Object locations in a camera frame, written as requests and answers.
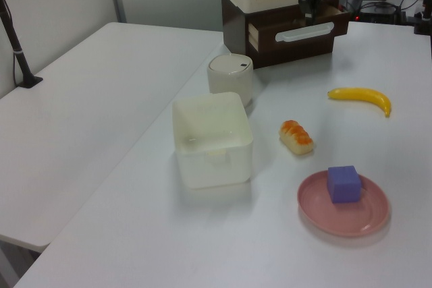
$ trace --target lid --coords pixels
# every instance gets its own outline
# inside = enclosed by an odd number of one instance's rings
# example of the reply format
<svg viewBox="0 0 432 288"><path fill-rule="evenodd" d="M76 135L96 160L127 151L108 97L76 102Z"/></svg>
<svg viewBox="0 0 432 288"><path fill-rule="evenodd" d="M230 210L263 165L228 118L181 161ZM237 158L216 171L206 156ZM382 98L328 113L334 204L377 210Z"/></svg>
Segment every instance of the lid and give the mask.
<svg viewBox="0 0 432 288"><path fill-rule="evenodd" d="M232 74L246 70L252 64L250 57L240 54L224 54L212 60L209 68L225 74Z"/></svg>

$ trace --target white plastic container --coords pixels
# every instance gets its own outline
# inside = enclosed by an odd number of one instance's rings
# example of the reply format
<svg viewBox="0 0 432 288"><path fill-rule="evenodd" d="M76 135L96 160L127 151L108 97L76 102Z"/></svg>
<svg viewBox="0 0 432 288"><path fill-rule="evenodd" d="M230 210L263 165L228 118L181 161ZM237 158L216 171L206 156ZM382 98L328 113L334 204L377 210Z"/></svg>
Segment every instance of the white plastic container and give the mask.
<svg viewBox="0 0 432 288"><path fill-rule="evenodd" d="M233 92L177 100L172 106L175 153L189 188L242 183L252 173L252 132Z"/></svg>
<svg viewBox="0 0 432 288"><path fill-rule="evenodd" d="M253 62L240 54L224 54L214 58L207 67L209 90L212 94L235 92L243 106L252 99Z"/></svg>

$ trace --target yellow banana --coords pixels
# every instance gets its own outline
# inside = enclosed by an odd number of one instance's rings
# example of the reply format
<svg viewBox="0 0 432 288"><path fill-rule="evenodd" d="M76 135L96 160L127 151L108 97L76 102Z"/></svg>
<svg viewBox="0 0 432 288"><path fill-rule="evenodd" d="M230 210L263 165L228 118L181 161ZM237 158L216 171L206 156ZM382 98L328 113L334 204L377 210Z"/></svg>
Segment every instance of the yellow banana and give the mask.
<svg viewBox="0 0 432 288"><path fill-rule="evenodd" d="M363 100L381 108L386 117L390 116L392 103L383 93L369 88L336 88L327 93L329 98L340 100Z"/></svg>

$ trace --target floor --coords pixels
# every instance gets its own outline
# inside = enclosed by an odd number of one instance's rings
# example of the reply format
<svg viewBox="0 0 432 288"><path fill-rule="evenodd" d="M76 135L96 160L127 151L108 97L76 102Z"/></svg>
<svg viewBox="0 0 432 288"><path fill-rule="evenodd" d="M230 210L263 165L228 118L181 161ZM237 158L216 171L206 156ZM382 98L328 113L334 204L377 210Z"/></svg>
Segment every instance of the floor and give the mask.
<svg viewBox="0 0 432 288"><path fill-rule="evenodd" d="M0 241L0 288L12 288L39 255L37 252Z"/></svg>

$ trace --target purple cube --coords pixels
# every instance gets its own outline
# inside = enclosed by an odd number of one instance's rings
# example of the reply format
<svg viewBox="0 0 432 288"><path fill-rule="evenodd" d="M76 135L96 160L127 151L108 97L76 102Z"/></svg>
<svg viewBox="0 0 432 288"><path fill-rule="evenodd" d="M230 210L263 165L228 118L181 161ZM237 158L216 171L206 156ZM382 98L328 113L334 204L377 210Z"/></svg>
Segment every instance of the purple cube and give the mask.
<svg viewBox="0 0 432 288"><path fill-rule="evenodd" d="M327 171L327 189L331 201L358 202L362 181L353 165L347 167L330 167Z"/></svg>

